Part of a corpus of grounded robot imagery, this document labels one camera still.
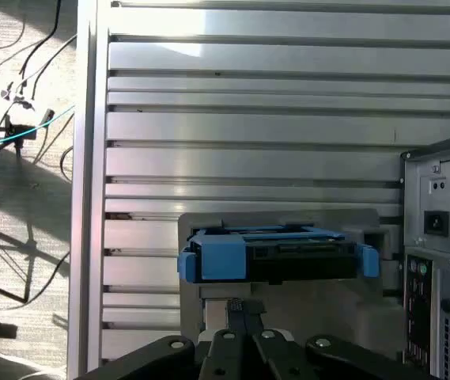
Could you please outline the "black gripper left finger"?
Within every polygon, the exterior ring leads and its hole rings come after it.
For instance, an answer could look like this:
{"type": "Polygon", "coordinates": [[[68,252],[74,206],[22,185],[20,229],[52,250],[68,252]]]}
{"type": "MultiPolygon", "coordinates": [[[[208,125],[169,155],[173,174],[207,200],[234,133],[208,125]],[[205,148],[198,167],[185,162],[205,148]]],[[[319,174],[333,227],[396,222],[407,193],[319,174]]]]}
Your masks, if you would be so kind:
{"type": "Polygon", "coordinates": [[[245,301],[226,306],[228,327],[206,330],[197,343],[167,336],[81,375],[80,379],[245,379],[248,336],[245,301]]]}

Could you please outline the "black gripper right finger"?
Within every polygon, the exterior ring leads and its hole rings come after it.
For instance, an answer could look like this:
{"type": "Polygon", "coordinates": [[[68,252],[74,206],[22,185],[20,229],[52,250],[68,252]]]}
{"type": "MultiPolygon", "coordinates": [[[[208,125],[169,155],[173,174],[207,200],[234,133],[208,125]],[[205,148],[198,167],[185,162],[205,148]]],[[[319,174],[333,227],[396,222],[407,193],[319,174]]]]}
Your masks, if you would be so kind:
{"type": "Polygon", "coordinates": [[[262,302],[244,301],[245,334],[251,341],[246,365],[254,379],[433,379],[407,366],[331,335],[298,344],[290,332],[268,328],[262,302]]]}

